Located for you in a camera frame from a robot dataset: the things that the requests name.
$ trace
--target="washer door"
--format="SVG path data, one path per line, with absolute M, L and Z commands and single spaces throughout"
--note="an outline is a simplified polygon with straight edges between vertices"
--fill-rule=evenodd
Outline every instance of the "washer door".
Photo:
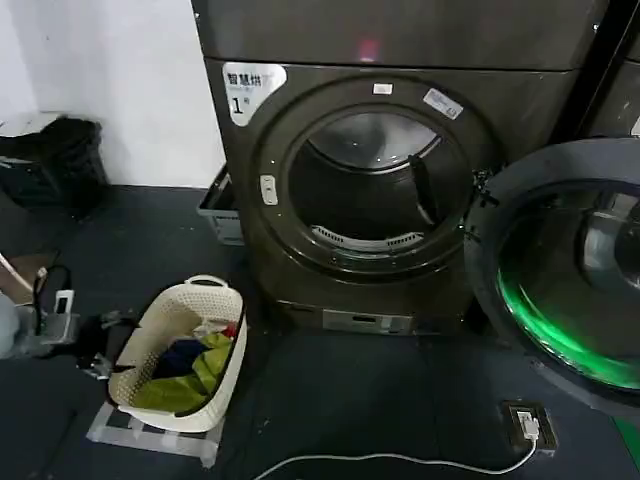
M 569 393 L 640 418 L 640 140 L 533 153 L 483 186 L 465 230 L 498 331 Z

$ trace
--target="power cord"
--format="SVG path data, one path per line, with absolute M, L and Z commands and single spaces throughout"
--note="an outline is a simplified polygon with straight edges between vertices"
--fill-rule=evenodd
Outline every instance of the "power cord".
M 372 453 L 369 455 L 361 455 L 357 457 L 349 457 L 343 455 L 300 455 L 297 457 L 287 458 L 280 463 L 275 464 L 273 467 L 265 470 L 263 473 L 255 477 L 253 480 L 262 480 L 269 475 L 271 475 L 276 470 L 284 467 L 285 465 L 289 465 L 290 463 L 299 462 L 303 460 L 343 460 L 349 462 L 359 462 L 361 460 L 371 460 L 374 458 L 395 458 L 398 460 L 404 460 L 407 462 L 417 463 L 420 465 L 444 465 L 447 467 L 461 468 L 463 470 L 468 470 L 476 473 L 483 473 L 485 475 L 504 475 L 505 473 L 513 472 L 514 470 L 520 468 L 522 465 L 527 463 L 529 459 L 533 456 L 536 451 L 536 446 L 538 443 L 538 437 L 540 435 L 540 426 L 538 424 L 538 420 L 531 417 L 531 414 L 525 413 L 522 416 L 519 416 L 520 426 L 522 428 L 522 433 L 524 438 L 531 440 L 531 449 L 529 452 L 516 464 L 503 468 L 500 470 L 490 470 L 487 468 L 474 467 L 471 465 L 465 465 L 463 463 L 458 462 L 450 462 L 447 460 L 422 460 L 420 458 L 409 457 L 407 455 L 400 455 L 397 453 Z

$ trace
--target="green light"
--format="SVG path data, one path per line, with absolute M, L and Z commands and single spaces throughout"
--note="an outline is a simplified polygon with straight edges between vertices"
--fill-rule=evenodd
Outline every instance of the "green light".
M 591 378 L 610 385 L 640 388 L 638 369 L 600 355 L 563 332 L 534 305 L 521 285 L 507 285 L 498 271 L 498 287 L 518 323 L 544 348 Z

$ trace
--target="white plastic basket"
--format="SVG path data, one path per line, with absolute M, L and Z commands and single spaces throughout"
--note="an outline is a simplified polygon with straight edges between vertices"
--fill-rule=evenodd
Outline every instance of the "white plastic basket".
M 195 282 L 210 282 L 201 285 Z M 169 413 L 131 406 L 138 389 L 153 375 L 160 356 L 176 337 L 190 335 L 203 320 L 239 323 L 227 364 L 210 400 L 195 411 Z M 247 345 L 247 324 L 240 294 L 210 275 L 196 275 L 156 297 L 125 345 L 116 366 L 133 367 L 114 373 L 109 395 L 118 409 L 156 428 L 177 432 L 205 432 L 223 417 L 240 373 Z

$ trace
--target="white label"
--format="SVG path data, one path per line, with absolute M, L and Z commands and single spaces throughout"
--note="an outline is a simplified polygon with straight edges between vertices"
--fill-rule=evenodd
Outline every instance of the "white label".
M 227 62 L 222 66 L 231 120 L 246 127 L 258 107 L 287 81 L 282 65 Z
M 393 93 L 393 83 L 374 83 L 374 95 L 391 95 Z
M 260 175 L 260 193 L 265 205 L 277 205 L 276 178 L 273 175 Z
M 464 107 L 458 102 L 451 100 L 440 90 L 430 89 L 422 99 L 427 105 L 438 110 L 445 117 L 455 120 L 464 110 Z
M 640 117 L 636 120 L 636 123 L 633 125 L 631 129 L 631 135 L 634 137 L 640 137 Z

